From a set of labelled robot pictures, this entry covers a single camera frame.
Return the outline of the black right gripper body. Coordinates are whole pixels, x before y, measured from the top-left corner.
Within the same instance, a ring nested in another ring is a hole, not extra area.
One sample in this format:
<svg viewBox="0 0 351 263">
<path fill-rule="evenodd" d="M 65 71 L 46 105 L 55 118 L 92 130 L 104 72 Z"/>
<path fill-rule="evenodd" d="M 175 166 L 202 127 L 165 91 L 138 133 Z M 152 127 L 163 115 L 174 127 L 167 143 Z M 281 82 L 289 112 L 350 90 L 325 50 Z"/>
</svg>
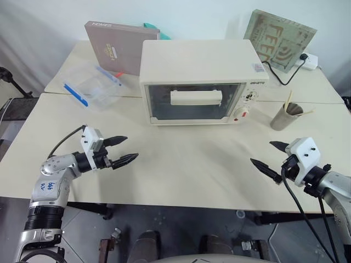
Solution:
<svg viewBox="0 0 351 263">
<path fill-rule="evenodd" d="M 295 180 L 299 173 L 298 158 L 296 155 L 290 155 L 281 166 L 281 176 L 286 179 Z"/>
</svg>

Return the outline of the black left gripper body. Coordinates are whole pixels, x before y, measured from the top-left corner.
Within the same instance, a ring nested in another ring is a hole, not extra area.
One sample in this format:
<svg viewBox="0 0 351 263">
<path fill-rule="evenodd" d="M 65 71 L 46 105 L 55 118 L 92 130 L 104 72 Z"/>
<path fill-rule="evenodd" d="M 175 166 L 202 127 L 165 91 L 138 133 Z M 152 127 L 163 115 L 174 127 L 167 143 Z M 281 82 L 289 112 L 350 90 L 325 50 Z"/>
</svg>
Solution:
<svg viewBox="0 0 351 263">
<path fill-rule="evenodd" d="M 105 141 L 102 142 L 100 149 L 93 151 L 93 161 L 97 169 L 111 167 L 112 160 L 108 158 L 108 151 L 105 146 Z"/>
</svg>

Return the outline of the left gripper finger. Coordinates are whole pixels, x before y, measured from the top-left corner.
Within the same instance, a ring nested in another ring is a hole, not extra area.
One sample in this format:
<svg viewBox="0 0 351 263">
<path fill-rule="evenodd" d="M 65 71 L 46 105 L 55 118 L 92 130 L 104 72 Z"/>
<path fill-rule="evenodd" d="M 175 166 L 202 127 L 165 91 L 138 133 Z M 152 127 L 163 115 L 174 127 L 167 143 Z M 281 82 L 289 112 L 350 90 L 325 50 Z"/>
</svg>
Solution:
<svg viewBox="0 0 351 263">
<path fill-rule="evenodd" d="M 131 153 L 120 157 L 111 163 L 111 168 L 120 168 L 128 165 L 130 162 L 134 161 L 139 156 L 138 153 Z"/>
<path fill-rule="evenodd" d="M 128 138 L 126 136 L 113 136 L 113 137 L 105 139 L 105 146 L 106 147 L 115 146 L 115 145 L 118 145 L 118 144 L 124 142 L 127 139 Z"/>
</svg>

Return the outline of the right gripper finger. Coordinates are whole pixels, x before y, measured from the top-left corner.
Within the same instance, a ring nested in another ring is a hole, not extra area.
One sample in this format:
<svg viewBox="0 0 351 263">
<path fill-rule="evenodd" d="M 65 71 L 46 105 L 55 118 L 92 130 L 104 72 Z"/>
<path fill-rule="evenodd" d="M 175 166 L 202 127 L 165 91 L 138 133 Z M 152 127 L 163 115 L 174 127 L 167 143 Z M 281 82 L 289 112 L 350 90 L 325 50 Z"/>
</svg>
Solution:
<svg viewBox="0 0 351 263">
<path fill-rule="evenodd" d="M 281 175 L 269 168 L 267 164 L 253 158 L 250 161 L 261 173 L 271 178 L 276 184 L 282 183 Z"/>
<path fill-rule="evenodd" d="M 286 148 L 288 147 L 287 143 L 281 141 L 270 141 L 269 143 L 279 151 L 286 153 Z"/>
</svg>

